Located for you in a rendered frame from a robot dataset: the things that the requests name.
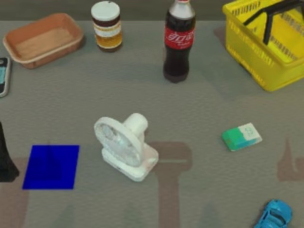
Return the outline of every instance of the coca-cola bottle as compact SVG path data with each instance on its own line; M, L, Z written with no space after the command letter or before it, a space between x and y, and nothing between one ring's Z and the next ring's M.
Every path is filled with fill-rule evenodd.
M190 0L175 0L166 16L166 57L163 66L164 77L173 83L184 81L188 76L195 22Z

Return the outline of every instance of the terracotta dish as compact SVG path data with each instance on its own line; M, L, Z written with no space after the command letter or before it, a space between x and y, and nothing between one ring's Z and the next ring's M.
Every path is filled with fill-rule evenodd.
M10 31L3 44L13 60L33 69L76 51L83 37L69 15L57 13Z

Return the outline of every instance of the toy car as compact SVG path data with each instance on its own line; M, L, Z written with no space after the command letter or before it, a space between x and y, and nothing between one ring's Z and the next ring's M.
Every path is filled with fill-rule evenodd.
M290 206L280 199L273 199L265 206L263 215L254 228L287 228L291 218Z

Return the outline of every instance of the basket handle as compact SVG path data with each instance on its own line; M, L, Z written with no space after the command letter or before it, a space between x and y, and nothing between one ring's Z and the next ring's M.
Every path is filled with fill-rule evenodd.
M266 13L267 21L266 21L266 28L265 28L265 32L264 32L263 42L264 42L264 44L268 45L268 42L270 39L273 16L276 14L279 14L279 13L283 13L283 12L292 10L299 6L301 6L301 11L302 11L303 19L304 19L304 1L303 0L283 0L276 4L273 4L271 6L260 9L258 12L256 12L250 18L248 18L244 22L244 25L247 26L252 21L254 21L258 16L260 16L260 14Z

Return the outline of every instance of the red label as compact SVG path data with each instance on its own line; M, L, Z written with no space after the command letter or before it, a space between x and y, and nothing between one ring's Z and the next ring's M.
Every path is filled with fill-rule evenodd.
M173 49L190 48L194 40L194 29L187 32L176 32L165 28L165 44Z

